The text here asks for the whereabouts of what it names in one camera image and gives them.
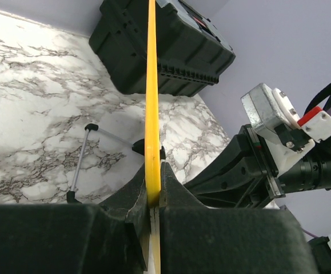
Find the yellow framed whiteboard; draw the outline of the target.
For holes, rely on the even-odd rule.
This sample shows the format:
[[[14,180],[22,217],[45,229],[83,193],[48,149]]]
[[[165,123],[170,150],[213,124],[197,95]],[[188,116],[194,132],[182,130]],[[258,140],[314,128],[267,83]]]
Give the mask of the yellow framed whiteboard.
[[[155,1],[149,1],[147,27],[147,69],[145,106],[145,183],[150,208],[150,239],[155,273],[161,272],[159,232],[159,196],[161,192],[161,160],[159,141],[157,37]]]

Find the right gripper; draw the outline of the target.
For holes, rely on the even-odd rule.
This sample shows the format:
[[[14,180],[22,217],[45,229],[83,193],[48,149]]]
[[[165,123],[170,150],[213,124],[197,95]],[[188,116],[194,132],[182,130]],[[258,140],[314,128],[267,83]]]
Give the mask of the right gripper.
[[[220,155],[185,184],[201,203],[214,208],[264,208],[284,198],[278,168],[266,141],[251,125],[240,129]]]

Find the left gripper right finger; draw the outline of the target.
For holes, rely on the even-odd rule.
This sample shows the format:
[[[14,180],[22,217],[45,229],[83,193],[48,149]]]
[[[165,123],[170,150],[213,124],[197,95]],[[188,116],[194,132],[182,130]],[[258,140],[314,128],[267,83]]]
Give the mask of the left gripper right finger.
[[[162,273],[317,273],[294,216],[276,209],[211,209],[161,164]]]

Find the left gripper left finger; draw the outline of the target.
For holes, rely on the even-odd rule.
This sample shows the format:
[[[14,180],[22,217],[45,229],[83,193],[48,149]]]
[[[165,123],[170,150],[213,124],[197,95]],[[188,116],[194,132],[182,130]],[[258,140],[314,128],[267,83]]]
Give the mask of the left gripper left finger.
[[[145,170],[99,204],[0,204],[0,273],[143,273]]]

